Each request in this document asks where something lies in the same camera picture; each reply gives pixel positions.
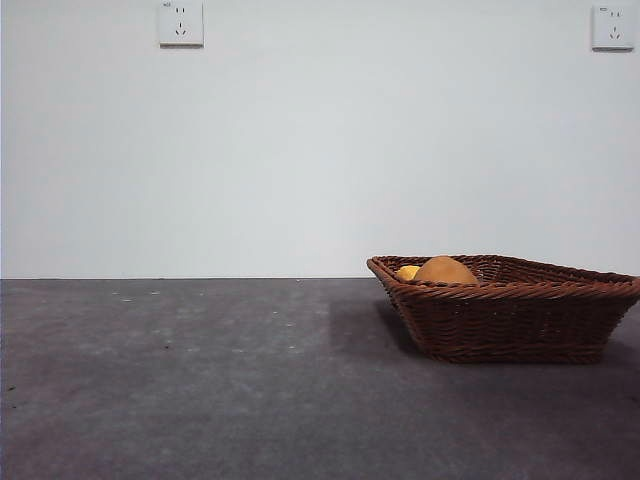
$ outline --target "gray carpet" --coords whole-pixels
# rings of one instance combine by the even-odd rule
[[[640,478],[640,309],[595,366],[421,357],[373,279],[4,281],[3,478]]]

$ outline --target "wicker basket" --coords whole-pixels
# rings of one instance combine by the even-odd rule
[[[496,255],[454,256],[480,285],[401,281],[430,257],[374,257],[411,336],[427,356],[456,363],[597,363],[640,298],[640,279]]]

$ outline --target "wall socket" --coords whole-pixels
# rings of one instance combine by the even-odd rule
[[[158,7],[161,47],[204,47],[202,2],[167,1]]]
[[[638,13],[633,5],[594,5],[591,48],[596,51],[633,50]]]

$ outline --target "white wall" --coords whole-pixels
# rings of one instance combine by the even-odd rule
[[[4,0],[3,276],[360,276],[501,253],[640,274],[640,57],[582,0]]]

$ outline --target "concrete floor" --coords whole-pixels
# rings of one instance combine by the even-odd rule
[[[640,478],[640,309],[595,366],[421,357],[373,279],[3,283],[3,473]]]

